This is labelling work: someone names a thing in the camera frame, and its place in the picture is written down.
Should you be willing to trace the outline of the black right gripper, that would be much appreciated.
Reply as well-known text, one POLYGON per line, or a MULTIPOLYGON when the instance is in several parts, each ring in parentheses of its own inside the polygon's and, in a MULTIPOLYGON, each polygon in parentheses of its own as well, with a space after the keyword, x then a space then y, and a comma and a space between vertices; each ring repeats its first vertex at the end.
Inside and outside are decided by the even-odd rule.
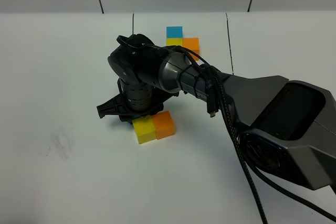
POLYGON ((121 122, 132 123, 133 116, 139 115, 141 118, 146 115, 155 115, 164 109, 163 103, 171 97, 178 97, 179 93, 168 93, 159 88, 153 87, 145 82, 130 85, 121 78, 118 79, 118 88, 121 95, 97 106, 99 118, 106 115, 120 115, 121 122), (133 113, 132 115, 121 115, 124 104, 133 113))

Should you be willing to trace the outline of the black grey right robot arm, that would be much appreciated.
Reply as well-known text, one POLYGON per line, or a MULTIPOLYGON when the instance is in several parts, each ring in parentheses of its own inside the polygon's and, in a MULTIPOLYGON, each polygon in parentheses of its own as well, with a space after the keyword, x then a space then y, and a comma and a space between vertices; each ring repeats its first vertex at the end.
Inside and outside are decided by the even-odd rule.
POLYGON ((121 121, 153 115, 180 92, 225 113, 244 158, 260 170, 316 190, 335 184, 335 99, 331 92, 282 76, 243 78, 198 65, 180 46, 119 36, 108 57, 119 94, 97 107, 121 121))

